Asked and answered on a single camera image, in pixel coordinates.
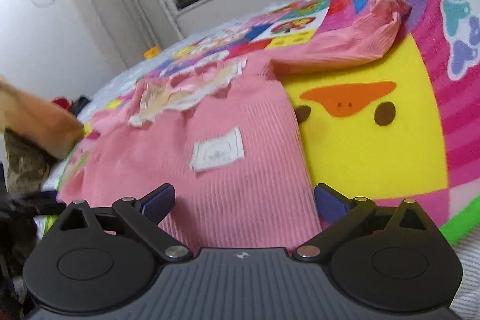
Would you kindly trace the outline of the pink knit cardigan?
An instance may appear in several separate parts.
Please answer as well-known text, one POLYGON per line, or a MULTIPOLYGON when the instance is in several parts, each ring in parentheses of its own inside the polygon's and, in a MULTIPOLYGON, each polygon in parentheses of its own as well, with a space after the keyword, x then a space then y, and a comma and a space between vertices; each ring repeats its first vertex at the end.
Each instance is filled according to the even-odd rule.
POLYGON ((409 9, 404 0, 368 0, 350 25, 304 45, 140 79, 123 107, 91 118, 94 137, 73 151, 59 198, 109 206, 171 184, 175 205, 160 226, 190 249, 295 249, 321 225, 279 77, 380 59, 409 9))

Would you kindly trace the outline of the camouflage fabric item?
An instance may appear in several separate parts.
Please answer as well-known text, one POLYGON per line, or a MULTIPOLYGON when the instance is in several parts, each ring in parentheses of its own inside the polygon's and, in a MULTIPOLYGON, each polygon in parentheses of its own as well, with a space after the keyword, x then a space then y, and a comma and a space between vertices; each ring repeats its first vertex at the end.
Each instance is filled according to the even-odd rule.
POLYGON ((58 160, 8 128, 3 137, 8 162, 7 192, 14 195, 39 193, 58 160))

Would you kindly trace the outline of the small yellow toy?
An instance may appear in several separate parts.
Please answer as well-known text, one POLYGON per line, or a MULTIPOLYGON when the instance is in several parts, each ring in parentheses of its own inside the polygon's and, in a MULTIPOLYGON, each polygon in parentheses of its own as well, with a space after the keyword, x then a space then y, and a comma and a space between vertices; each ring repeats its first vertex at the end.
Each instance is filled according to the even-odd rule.
POLYGON ((153 59, 154 57, 158 56, 161 51, 162 49, 159 46, 153 46, 143 54, 143 57, 145 60, 153 59))

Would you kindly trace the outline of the brown paper bag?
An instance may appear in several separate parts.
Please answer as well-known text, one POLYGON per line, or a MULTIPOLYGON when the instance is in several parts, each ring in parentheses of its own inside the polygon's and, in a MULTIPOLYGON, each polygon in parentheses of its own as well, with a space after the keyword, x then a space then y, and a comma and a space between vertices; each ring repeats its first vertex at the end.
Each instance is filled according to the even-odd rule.
POLYGON ((1 78, 1 132, 7 130, 61 160, 83 137, 84 125, 62 107, 1 78))

